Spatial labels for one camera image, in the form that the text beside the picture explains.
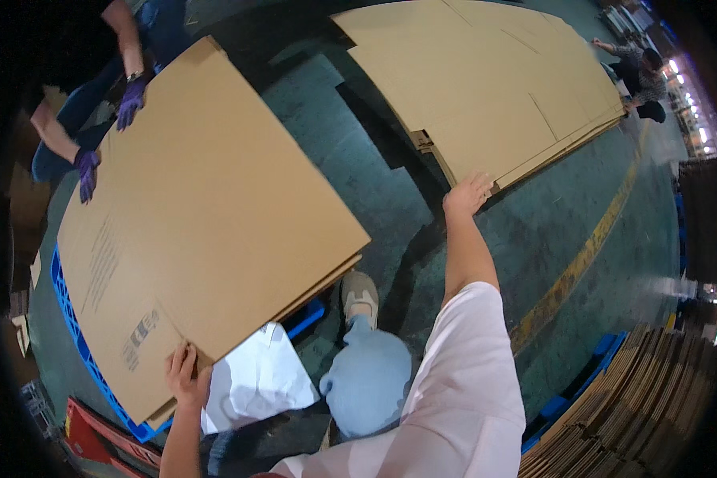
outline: gloved hand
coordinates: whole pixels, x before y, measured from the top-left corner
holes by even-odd
[[[146,91],[146,77],[141,76],[127,84],[120,102],[117,131],[124,131],[133,124],[135,112],[143,108],[143,92]]]
[[[96,167],[101,163],[95,151],[80,148],[74,158],[74,167],[79,171],[79,201],[86,204],[93,197],[96,188]]]

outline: worker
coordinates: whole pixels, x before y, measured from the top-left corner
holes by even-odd
[[[517,475],[525,412],[494,262],[473,219],[492,185],[486,174],[470,174],[443,199],[443,306],[413,381],[402,341],[376,330],[379,304],[372,280],[348,274],[342,284],[347,346],[319,387],[344,442],[244,476]],[[162,478],[201,476],[200,413],[211,372],[207,367],[192,378],[195,360],[196,349],[184,343],[165,362],[177,406],[162,454]]]
[[[609,66],[619,79],[624,81],[632,99],[625,101],[624,109],[631,113],[637,109],[640,118],[650,118],[658,123],[667,119],[660,100],[667,97],[667,81],[661,74],[664,61],[653,48],[642,49],[635,45],[620,46],[603,43],[593,38],[593,45],[621,58],[618,63]]]
[[[138,21],[124,0],[63,5],[71,9],[53,14],[62,14],[68,20],[40,62],[36,80],[22,98],[22,107],[42,140],[32,159],[34,179],[57,180],[77,169],[80,200],[86,203],[96,188],[100,159],[95,149],[111,123],[82,132],[81,128],[123,71],[127,84],[119,105],[117,129],[122,131],[132,124],[137,110],[143,108],[149,78],[142,42],[153,53],[155,72],[191,43],[183,31],[184,0],[150,0],[139,10]],[[58,116],[45,98],[44,85],[57,86],[69,95]]]

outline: white shirt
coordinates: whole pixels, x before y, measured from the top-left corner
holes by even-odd
[[[510,477],[526,418],[502,297],[467,285],[440,311],[401,424],[271,470],[288,478]]]

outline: green floor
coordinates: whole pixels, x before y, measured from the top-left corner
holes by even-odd
[[[324,11],[312,5],[268,3],[253,8],[249,2],[193,0],[191,21],[196,24],[190,27],[198,34],[212,33],[229,52],[372,236],[359,266],[378,285],[380,326],[398,333],[421,354],[443,298],[443,175],[433,158],[417,154],[403,139],[401,126],[371,82],[335,41],[325,15],[353,4],[343,2]],[[527,0],[525,6],[562,17],[584,37],[612,40],[590,0]],[[600,58],[610,60],[604,53]],[[630,329],[638,321],[663,323],[674,310],[676,301],[660,294],[654,284],[678,276],[670,178],[672,164],[686,154],[671,116],[663,125],[651,124],[644,135],[643,128],[643,121],[624,120],[496,197],[477,217],[494,255],[505,319],[512,329],[566,268],[578,263],[587,239],[611,210],[617,193],[621,196],[636,155],[640,157],[631,191],[609,221],[602,245],[584,269],[566,276],[566,292],[550,298],[554,308],[541,317],[545,325],[516,356],[529,420],[582,369],[603,333]],[[230,158],[229,167],[234,160]],[[63,181],[51,203],[40,251],[44,274],[76,183],[73,176]],[[338,350],[335,294],[326,298],[330,306],[325,320],[296,341],[314,380],[329,368]],[[68,395],[115,420],[69,339],[47,276],[33,294],[29,327],[58,422]],[[276,421],[250,453],[311,451],[322,433],[324,413],[322,406]]]

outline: pink sleeve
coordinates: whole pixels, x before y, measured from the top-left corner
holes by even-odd
[[[378,477],[516,476],[525,427],[502,298],[470,284],[438,314]]]

